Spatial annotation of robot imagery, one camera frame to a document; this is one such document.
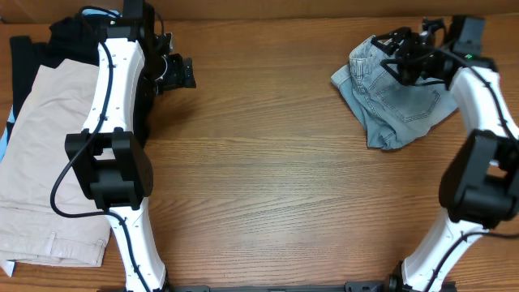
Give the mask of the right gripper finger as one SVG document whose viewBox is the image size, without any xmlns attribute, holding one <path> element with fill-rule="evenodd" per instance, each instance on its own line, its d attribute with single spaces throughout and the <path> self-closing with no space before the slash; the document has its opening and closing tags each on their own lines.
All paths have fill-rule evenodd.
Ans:
<svg viewBox="0 0 519 292">
<path fill-rule="evenodd" d="M 374 36 L 371 43 L 387 55 L 393 55 L 403 41 L 410 38 L 411 28 L 401 27 L 387 34 Z"/>
<path fill-rule="evenodd" d="M 380 65 L 399 83 L 408 84 L 409 78 L 406 76 L 406 68 L 410 63 L 409 58 L 386 58 L 380 62 Z"/>
</svg>

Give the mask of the light blue denim shorts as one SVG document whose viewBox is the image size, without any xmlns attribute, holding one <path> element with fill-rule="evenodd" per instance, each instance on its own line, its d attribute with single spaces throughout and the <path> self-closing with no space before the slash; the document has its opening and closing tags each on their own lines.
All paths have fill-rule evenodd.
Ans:
<svg viewBox="0 0 519 292">
<path fill-rule="evenodd" d="M 387 58 L 367 38 L 351 51 L 349 62 L 331 76 L 331 83 L 366 131 L 367 146 L 394 150 L 425 136 L 457 109 L 457 103 L 442 84 L 399 84 L 380 65 Z"/>
</svg>

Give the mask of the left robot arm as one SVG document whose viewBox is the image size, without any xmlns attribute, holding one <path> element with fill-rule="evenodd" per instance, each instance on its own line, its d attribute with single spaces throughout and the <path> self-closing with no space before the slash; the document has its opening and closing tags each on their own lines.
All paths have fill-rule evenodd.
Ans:
<svg viewBox="0 0 519 292">
<path fill-rule="evenodd" d="M 170 291 L 165 264 L 149 217 L 152 163 L 144 151 L 144 124 L 154 98 L 177 88 L 195 88 L 190 58 L 173 52 L 173 37 L 154 24 L 99 29 L 99 74 L 92 106 L 80 132 L 65 140 L 68 163 L 95 211 L 82 217 L 109 222 L 126 274 L 125 291 Z"/>
</svg>

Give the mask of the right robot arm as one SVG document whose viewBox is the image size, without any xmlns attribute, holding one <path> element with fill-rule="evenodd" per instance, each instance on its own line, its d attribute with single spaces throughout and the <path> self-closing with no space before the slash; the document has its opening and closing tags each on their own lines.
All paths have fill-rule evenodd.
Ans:
<svg viewBox="0 0 519 292">
<path fill-rule="evenodd" d="M 422 32 L 402 27 L 376 36 L 372 44 L 394 59 L 381 63 L 402 85 L 420 77 L 445 84 L 461 112 L 467 139 L 446 169 L 439 187 L 440 212 L 417 249 L 386 282 L 372 291 L 454 291 L 445 278 L 481 237 L 518 214 L 518 127 L 500 91 L 493 59 L 481 55 L 483 19 L 457 16 L 445 30 L 424 23 Z"/>
</svg>

